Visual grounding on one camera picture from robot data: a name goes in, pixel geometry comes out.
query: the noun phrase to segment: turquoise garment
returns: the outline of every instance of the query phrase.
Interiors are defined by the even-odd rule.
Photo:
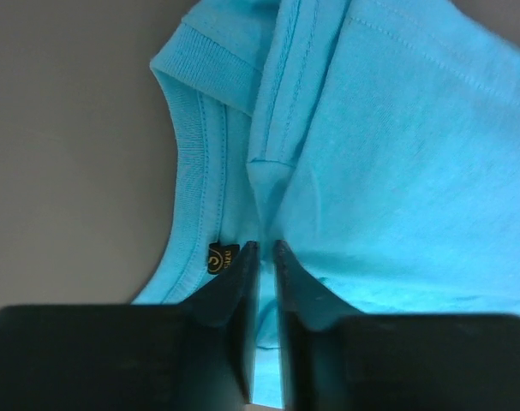
[[[136,303],[258,240],[254,402],[281,407],[272,242],[367,313],[520,314],[520,50],[433,0],[203,0],[152,70],[174,226]]]

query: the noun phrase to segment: light blue fabric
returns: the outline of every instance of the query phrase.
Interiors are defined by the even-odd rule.
[[[136,302],[260,240],[254,402],[281,407],[269,253],[367,313],[520,314],[520,50],[447,0],[203,0],[155,57],[174,227]]]

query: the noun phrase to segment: blue t-shirt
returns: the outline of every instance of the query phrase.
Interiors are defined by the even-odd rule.
[[[520,314],[520,49],[449,0],[203,0],[151,67],[176,203],[135,302],[259,241],[254,402],[281,406],[277,239],[367,313]]]

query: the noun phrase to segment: black label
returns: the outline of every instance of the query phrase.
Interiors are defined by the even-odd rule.
[[[219,274],[231,265],[239,251],[241,251],[241,246],[238,244],[229,246],[222,246],[219,242],[210,244],[208,246],[208,272]]]

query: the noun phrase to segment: gray background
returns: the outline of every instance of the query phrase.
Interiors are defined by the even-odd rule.
[[[0,1],[0,306],[130,301],[168,241],[176,145],[148,62],[193,0]],[[520,0],[459,0],[520,44]]]

